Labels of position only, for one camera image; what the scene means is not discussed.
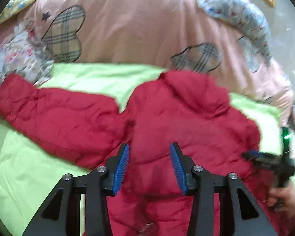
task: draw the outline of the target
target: yellow floral fabric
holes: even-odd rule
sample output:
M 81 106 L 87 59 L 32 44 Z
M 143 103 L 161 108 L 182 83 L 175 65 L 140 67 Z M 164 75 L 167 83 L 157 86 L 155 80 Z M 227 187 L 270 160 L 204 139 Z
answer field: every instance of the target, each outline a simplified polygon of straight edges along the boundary
M 13 17 L 36 0 L 10 0 L 0 14 L 0 24 Z

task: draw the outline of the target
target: bolt head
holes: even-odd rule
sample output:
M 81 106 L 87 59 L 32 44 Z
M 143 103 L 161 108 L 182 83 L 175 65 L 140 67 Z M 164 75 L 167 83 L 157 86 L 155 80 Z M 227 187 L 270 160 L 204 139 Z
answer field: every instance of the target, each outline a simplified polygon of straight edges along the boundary
M 97 168 L 97 171 L 98 171 L 98 172 L 105 172 L 105 171 L 106 171 L 106 167 L 105 167 L 105 166 L 99 166 L 99 167 Z
M 71 179 L 71 177 L 72 177 L 71 174 L 65 174 L 62 178 L 63 178 L 65 181 L 68 181 L 68 180 Z
M 238 176 L 237 176 L 237 174 L 236 173 L 229 173 L 229 175 L 228 175 L 231 179 L 236 179 Z
M 203 167 L 195 165 L 194 170 L 197 171 L 197 172 L 201 172 L 203 170 Z

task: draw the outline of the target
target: red puffer jacket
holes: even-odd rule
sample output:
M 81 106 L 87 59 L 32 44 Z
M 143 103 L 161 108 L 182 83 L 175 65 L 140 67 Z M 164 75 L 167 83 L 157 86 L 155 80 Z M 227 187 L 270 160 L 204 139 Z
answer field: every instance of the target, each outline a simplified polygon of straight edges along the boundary
M 108 197 L 116 236 L 137 236 L 147 223 L 159 226 L 159 236 L 186 235 L 192 198 L 178 188 L 169 156 L 172 142 L 211 173 L 237 173 L 279 235 L 286 234 L 282 214 L 262 202 L 268 191 L 262 179 L 269 174 L 255 172 L 241 157 L 258 149 L 257 125 L 230 107 L 227 91 L 206 75 L 163 73 L 138 86 L 119 113 L 110 97 L 36 89 L 12 74 L 0 88 L 0 113 L 48 153 L 89 169 L 115 155 L 121 143 L 129 144 L 122 189 Z M 219 218 L 217 202 L 215 216 Z M 218 223 L 214 229 L 218 235 Z

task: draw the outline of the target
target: blue gripper pad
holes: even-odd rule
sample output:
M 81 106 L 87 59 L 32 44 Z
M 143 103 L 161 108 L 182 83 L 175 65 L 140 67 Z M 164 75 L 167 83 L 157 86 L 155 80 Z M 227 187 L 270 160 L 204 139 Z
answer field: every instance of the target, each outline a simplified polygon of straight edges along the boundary
M 187 181 L 186 181 L 186 173 L 183 169 L 181 161 L 178 157 L 177 151 L 175 149 L 174 144 L 171 144 L 171 162 L 174 167 L 176 179 L 178 182 L 179 189 L 183 192 L 183 195 L 187 194 Z
M 126 168 L 129 162 L 129 146 L 125 145 L 123 153 L 120 157 L 116 172 L 114 174 L 114 183 L 113 183 L 113 188 L 112 191 L 114 195 L 117 194 L 117 192 L 121 189 L 122 181 L 124 179 L 124 174 L 126 172 Z

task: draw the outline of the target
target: heart-shaped patch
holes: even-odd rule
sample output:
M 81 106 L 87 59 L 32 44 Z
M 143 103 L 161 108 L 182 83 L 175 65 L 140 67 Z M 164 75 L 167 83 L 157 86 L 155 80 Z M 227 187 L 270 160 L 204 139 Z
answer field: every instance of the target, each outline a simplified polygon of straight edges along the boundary
M 272 102 L 272 100 L 273 100 L 273 97 L 269 97 L 269 98 L 263 100 L 262 103 L 268 105 L 268 104 L 270 104 Z
M 197 73 L 208 73 L 216 69 L 222 60 L 222 53 L 209 42 L 188 47 L 182 53 L 171 57 L 177 70 L 186 69 Z
M 259 50 L 252 43 L 250 39 L 243 36 L 238 39 L 243 51 L 243 55 L 245 57 L 247 66 L 250 72 L 255 73 L 259 70 L 261 64 L 261 58 L 259 56 Z
M 42 40 L 47 44 L 56 62 L 76 61 L 82 47 L 76 33 L 80 30 L 85 20 L 85 11 L 80 5 L 73 5 L 61 12 L 52 21 Z

